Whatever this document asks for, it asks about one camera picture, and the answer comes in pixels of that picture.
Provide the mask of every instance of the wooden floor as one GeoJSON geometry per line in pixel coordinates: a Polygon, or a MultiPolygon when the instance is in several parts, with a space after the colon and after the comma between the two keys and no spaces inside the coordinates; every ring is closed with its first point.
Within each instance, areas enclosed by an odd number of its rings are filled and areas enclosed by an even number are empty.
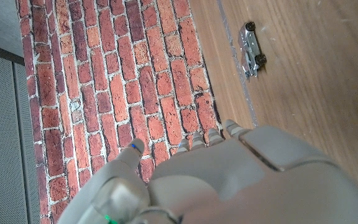
{"type": "Polygon", "coordinates": [[[190,5],[222,121],[284,129],[322,149],[358,183],[358,1],[190,5]],[[268,61],[258,78],[246,82],[248,98],[231,50],[241,59],[237,36],[247,21],[256,23],[268,61]]]}

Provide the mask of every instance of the robotic hand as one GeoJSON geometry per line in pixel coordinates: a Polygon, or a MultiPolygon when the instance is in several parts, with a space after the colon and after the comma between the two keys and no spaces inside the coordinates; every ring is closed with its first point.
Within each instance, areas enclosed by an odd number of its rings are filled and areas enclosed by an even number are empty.
{"type": "Polygon", "coordinates": [[[209,130],[159,164],[146,186],[134,139],[69,203],[59,223],[358,223],[358,187],[326,155],[279,129],[209,130]]]}

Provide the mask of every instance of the red brick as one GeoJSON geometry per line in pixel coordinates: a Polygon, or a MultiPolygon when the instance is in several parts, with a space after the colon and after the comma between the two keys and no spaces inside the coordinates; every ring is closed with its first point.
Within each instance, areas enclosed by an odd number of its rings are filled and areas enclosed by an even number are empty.
{"type": "Polygon", "coordinates": [[[39,92],[42,106],[53,106],[56,104],[55,77],[50,64],[37,65],[39,79],[39,92]]]}
{"type": "Polygon", "coordinates": [[[171,62],[173,84],[180,106],[190,105],[193,101],[189,80],[186,75],[185,61],[177,59],[171,62]]]}
{"type": "Polygon", "coordinates": [[[100,155],[102,150],[102,140],[100,139],[100,134],[91,134],[88,138],[88,142],[91,156],[100,155]]]}
{"type": "Polygon", "coordinates": [[[112,78],[110,90],[116,120],[124,121],[128,118],[128,113],[124,98],[124,87],[122,86],[121,76],[119,74],[112,78]]]}
{"type": "Polygon", "coordinates": [[[172,145],[177,145],[181,140],[180,122],[172,97],[161,99],[162,113],[165,119],[168,141],[172,145]]]}
{"type": "Polygon", "coordinates": [[[92,173],[96,173],[102,166],[104,166],[104,157],[103,156],[95,156],[91,158],[92,164],[92,173]]]}
{"type": "Polygon", "coordinates": [[[63,173],[63,151],[60,131],[58,129],[45,130],[45,145],[49,176],[63,173]]]}
{"type": "Polygon", "coordinates": [[[75,72],[74,56],[69,55],[63,58],[63,64],[65,66],[68,97],[72,99],[79,96],[77,73],[75,72]]]}
{"type": "Polygon", "coordinates": [[[143,11],[143,20],[146,28],[157,25],[157,13],[154,6],[149,6],[143,11]]]}
{"type": "Polygon", "coordinates": [[[38,104],[38,98],[34,97],[30,99],[30,112],[32,123],[32,134],[34,142],[41,141],[41,127],[40,127],[40,106],[38,104]]]}
{"type": "Polygon", "coordinates": [[[38,62],[50,62],[50,48],[46,44],[36,44],[35,53],[38,62]]]}
{"type": "Polygon", "coordinates": [[[123,124],[118,126],[118,142],[121,147],[126,147],[132,141],[131,124],[123,124]]]}
{"type": "Polygon", "coordinates": [[[153,157],[156,166],[158,166],[161,162],[169,159],[165,142],[158,142],[154,144],[153,157]]]}
{"type": "Polygon", "coordinates": [[[104,9],[100,11],[99,23],[100,23],[100,36],[102,38],[102,47],[104,52],[115,50],[116,44],[114,41],[114,32],[112,31],[109,9],[104,9]]]}
{"type": "Polygon", "coordinates": [[[102,121],[103,138],[106,146],[107,160],[112,161],[118,155],[116,130],[111,114],[104,114],[100,117],[102,121]]]}
{"type": "Polygon", "coordinates": [[[44,128],[58,127],[60,124],[59,111],[57,109],[43,108],[42,124],[44,124],[44,128]]]}
{"type": "Polygon", "coordinates": [[[158,9],[160,11],[161,26],[164,34],[173,32],[177,29],[175,19],[173,18],[173,11],[171,1],[157,0],[158,9]]]}
{"type": "Polygon", "coordinates": [[[99,45],[99,28],[90,27],[86,28],[86,35],[88,36],[88,46],[95,47],[99,45]]]}
{"type": "Polygon", "coordinates": [[[88,59],[88,56],[86,54],[84,24],[81,21],[76,21],[73,23],[73,35],[75,56],[77,57],[77,60],[84,62],[86,59],[88,59]]]}
{"type": "Polygon", "coordinates": [[[124,13],[124,0],[110,0],[111,12],[113,15],[120,15],[124,13]]]}
{"type": "Polygon", "coordinates": [[[88,167],[88,153],[86,151],[84,124],[77,124],[73,127],[75,154],[77,156],[78,168],[88,167]]]}
{"type": "Polygon", "coordinates": [[[60,38],[60,48],[62,49],[62,54],[73,53],[71,35],[64,35],[60,38]]]}
{"type": "Polygon", "coordinates": [[[56,0],[56,17],[59,34],[65,34],[70,30],[68,22],[68,8],[65,0],[56,0]]]}
{"type": "Polygon", "coordinates": [[[45,175],[45,166],[36,167],[38,180],[38,196],[40,200],[40,214],[48,215],[48,194],[47,194],[47,178],[45,175]]]}
{"type": "Polygon", "coordinates": [[[136,64],[141,65],[150,61],[147,53],[146,41],[139,42],[134,46],[136,64]]]}
{"type": "Polygon", "coordinates": [[[71,158],[74,156],[73,138],[67,137],[63,142],[63,148],[65,151],[65,157],[71,158]]]}
{"type": "Polygon", "coordinates": [[[92,85],[81,87],[82,100],[84,103],[84,116],[86,121],[86,130],[93,132],[99,130],[98,115],[96,113],[96,100],[92,85]]]}
{"type": "Polygon", "coordinates": [[[45,22],[47,17],[45,15],[45,9],[41,7],[32,8],[32,25],[34,29],[34,41],[35,42],[48,42],[48,27],[45,22]]]}
{"type": "Polygon", "coordinates": [[[141,68],[139,83],[142,89],[145,113],[156,113],[158,111],[158,101],[157,94],[155,93],[152,67],[146,66],[141,68]]]}
{"type": "Polygon", "coordinates": [[[96,11],[94,8],[94,0],[83,0],[85,25],[87,27],[96,25],[96,11]]]}
{"type": "Polygon", "coordinates": [[[67,182],[69,196],[73,198],[78,192],[77,169],[75,168],[74,159],[70,159],[67,162],[67,182]]]}
{"type": "Polygon", "coordinates": [[[147,119],[147,124],[149,126],[150,137],[152,139],[159,139],[163,137],[164,128],[160,119],[157,116],[149,117],[147,119]]]}
{"type": "Polygon", "coordinates": [[[107,72],[109,74],[119,70],[117,53],[106,55],[107,72]]]}
{"type": "Polygon", "coordinates": [[[81,19],[82,11],[81,11],[81,3],[79,1],[68,5],[68,7],[70,8],[71,21],[74,22],[81,19]]]}
{"type": "Polygon", "coordinates": [[[134,106],[130,109],[131,123],[134,127],[135,138],[139,138],[144,142],[144,153],[143,155],[150,154],[149,150],[149,136],[148,129],[146,126],[145,116],[140,106],[134,106]]]}
{"type": "Polygon", "coordinates": [[[167,59],[164,55],[164,47],[159,27],[151,28],[147,31],[147,39],[149,40],[150,55],[156,72],[168,68],[167,59]]]}
{"type": "Polygon", "coordinates": [[[190,15],[190,8],[187,0],[173,0],[173,6],[175,6],[175,14],[177,18],[190,15]]]}
{"type": "Polygon", "coordinates": [[[140,101],[139,82],[138,81],[126,83],[125,89],[127,91],[128,103],[135,103],[135,102],[140,101]]]}
{"type": "Polygon", "coordinates": [[[140,171],[143,181],[148,183],[154,171],[153,161],[151,159],[142,159],[140,161],[140,171]]]}
{"type": "Polygon", "coordinates": [[[98,93],[98,110],[99,113],[111,111],[111,100],[107,92],[98,93]]]}
{"type": "Polygon", "coordinates": [[[128,32],[127,20],[125,16],[119,16],[114,19],[114,29],[118,36],[125,35],[128,32]]]}
{"type": "Polygon", "coordinates": [[[64,177],[58,177],[49,181],[50,198],[53,201],[59,201],[67,197],[67,184],[64,177]]]}
{"type": "Polygon", "coordinates": [[[129,37],[121,37],[118,39],[118,55],[121,59],[122,72],[125,80],[135,78],[135,62],[131,49],[129,37]]]}
{"type": "Polygon", "coordinates": [[[144,38],[142,17],[140,16],[139,5],[136,0],[125,3],[127,7],[128,23],[131,30],[132,41],[144,38]]]}
{"type": "Polygon", "coordinates": [[[66,94],[59,96],[59,103],[60,103],[60,115],[62,116],[63,131],[65,133],[65,136],[68,136],[71,133],[71,123],[69,118],[66,94]]]}
{"type": "Polygon", "coordinates": [[[86,83],[92,80],[89,62],[78,65],[78,79],[80,83],[86,83]]]}
{"type": "Polygon", "coordinates": [[[94,76],[94,88],[96,90],[106,90],[108,84],[107,78],[104,74],[103,57],[100,47],[92,50],[91,60],[94,76]]]}
{"type": "Polygon", "coordinates": [[[187,64],[190,66],[201,64],[200,49],[198,48],[196,31],[191,18],[180,22],[179,31],[183,48],[185,49],[187,64]]]}
{"type": "Polygon", "coordinates": [[[183,51],[180,45],[179,35],[168,35],[165,37],[165,46],[169,57],[181,56],[183,51]]]}

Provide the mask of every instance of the gray panel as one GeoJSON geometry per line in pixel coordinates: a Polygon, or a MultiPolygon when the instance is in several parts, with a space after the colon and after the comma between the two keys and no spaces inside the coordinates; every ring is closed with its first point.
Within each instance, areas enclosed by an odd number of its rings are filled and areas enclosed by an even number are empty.
{"type": "Polygon", "coordinates": [[[16,97],[19,107],[19,125],[22,138],[23,168],[25,170],[25,186],[27,189],[27,209],[29,221],[40,223],[40,208],[38,198],[37,172],[35,169],[34,142],[32,138],[32,125],[27,95],[27,79],[25,68],[14,64],[16,97]]]}
{"type": "Polygon", "coordinates": [[[12,62],[0,58],[0,223],[27,223],[12,62]]]}

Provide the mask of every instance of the brick wall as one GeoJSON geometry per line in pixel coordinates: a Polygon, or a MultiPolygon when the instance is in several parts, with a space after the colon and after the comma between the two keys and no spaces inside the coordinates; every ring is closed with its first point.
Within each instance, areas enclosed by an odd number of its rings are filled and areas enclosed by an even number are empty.
{"type": "Polygon", "coordinates": [[[16,1],[42,223],[132,138],[148,182],[182,138],[221,129],[187,0],[16,1]]]}

